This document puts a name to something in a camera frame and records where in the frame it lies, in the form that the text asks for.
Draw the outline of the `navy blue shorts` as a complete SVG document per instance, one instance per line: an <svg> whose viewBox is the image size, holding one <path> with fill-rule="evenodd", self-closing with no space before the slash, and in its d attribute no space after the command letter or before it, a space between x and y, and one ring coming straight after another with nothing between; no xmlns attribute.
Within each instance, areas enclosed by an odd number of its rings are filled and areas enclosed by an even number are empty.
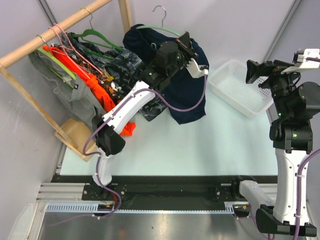
<svg viewBox="0 0 320 240"><path fill-rule="evenodd" d="M156 55L156 50L164 42L174 41L175 37L169 37L158 31L147 28L137 30L136 24L124 35L123 45L129 51L138 55L145 66L148 66ZM171 79L169 86L163 91L163 97L173 107L178 109L189 109L196 105L200 100L205 86L203 77L192 78L186 68L179 70ZM170 115L180 125L199 120L206 115L206 99L193 110L179 112L170 109Z"/></svg>

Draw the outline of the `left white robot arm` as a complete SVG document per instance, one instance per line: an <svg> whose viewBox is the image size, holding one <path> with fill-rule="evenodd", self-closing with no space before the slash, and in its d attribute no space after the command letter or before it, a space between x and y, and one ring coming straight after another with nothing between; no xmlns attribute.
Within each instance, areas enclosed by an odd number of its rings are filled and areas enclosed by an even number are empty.
<svg viewBox="0 0 320 240"><path fill-rule="evenodd" d="M112 174L109 165L126 145L120 133L145 104L159 97L168 108L177 112L189 112L201 103L201 100L198 100L192 107L177 108L161 95L161 92L170 84L172 77L182 69L187 69L194 79L208 74L206 67L198 66L195 60L197 57L189 32L185 32L174 40L164 41L132 90L115 108L102 117L100 125L93 132L99 147L98 161L93 175L97 183L93 188L93 194L98 199L105 200L110 196L111 188L108 184L112 181Z"/></svg>

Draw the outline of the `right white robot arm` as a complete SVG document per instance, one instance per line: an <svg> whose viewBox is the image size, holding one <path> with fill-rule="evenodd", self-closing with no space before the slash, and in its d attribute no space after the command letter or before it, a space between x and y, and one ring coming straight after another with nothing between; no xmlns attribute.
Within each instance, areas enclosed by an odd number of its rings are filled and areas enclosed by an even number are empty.
<svg viewBox="0 0 320 240"><path fill-rule="evenodd" d="M278 115L269 130L277 160L277 193L271 199L256 181L240 179L230 194L237 201L248 201L257 229L268 239L316 237L306 191L308 164L316 155L311 119L320 111L320 86L312 81L299 83L300 68L288 62L248 60L246 66L245 82L264 78L259 87L270 90Z"/></svg>

